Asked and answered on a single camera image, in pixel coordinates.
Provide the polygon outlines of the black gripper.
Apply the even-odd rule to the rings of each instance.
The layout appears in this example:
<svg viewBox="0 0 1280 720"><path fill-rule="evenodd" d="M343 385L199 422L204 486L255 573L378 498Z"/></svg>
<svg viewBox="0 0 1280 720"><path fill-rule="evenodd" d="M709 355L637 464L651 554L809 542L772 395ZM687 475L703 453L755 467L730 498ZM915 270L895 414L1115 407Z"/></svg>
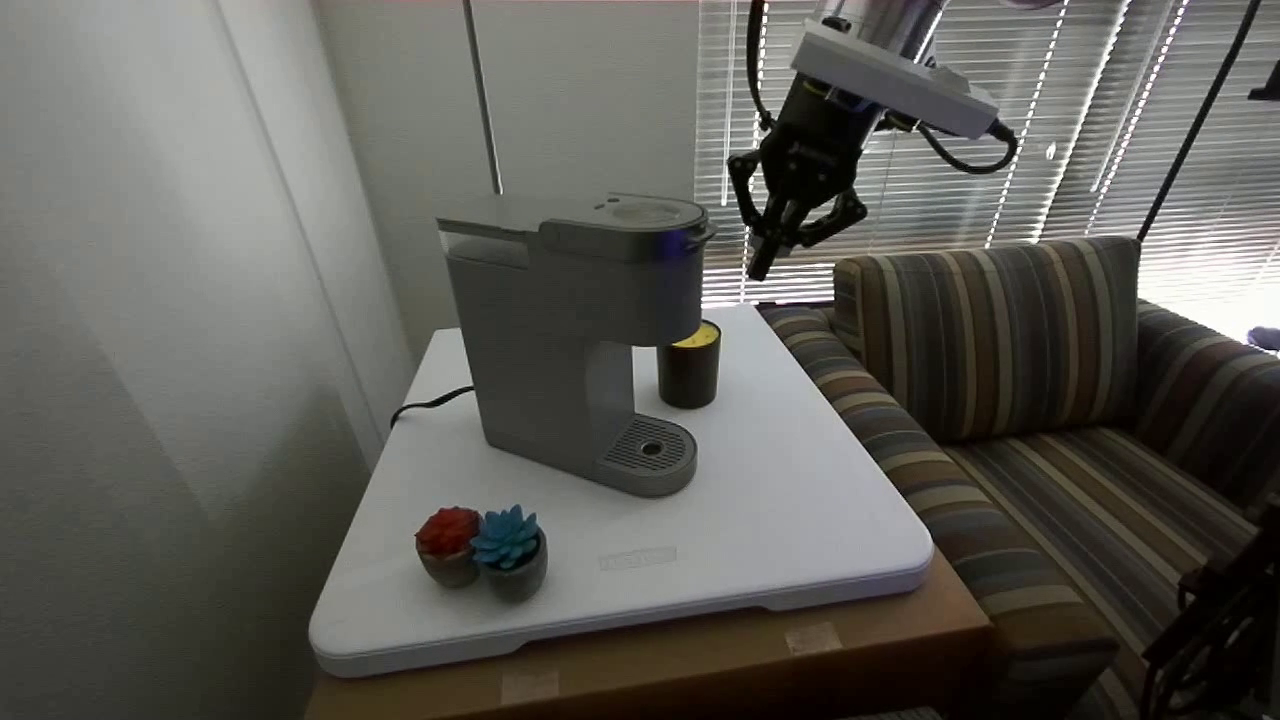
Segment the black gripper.
<svg viewBox="0 0 1280 720"><path fill-rule="evenodd" d="M875 120L875 102L795 75L764 138L730 158L739 218L751 227L751 279L793 243L811 248L866 218L856 164Z"/></svg>

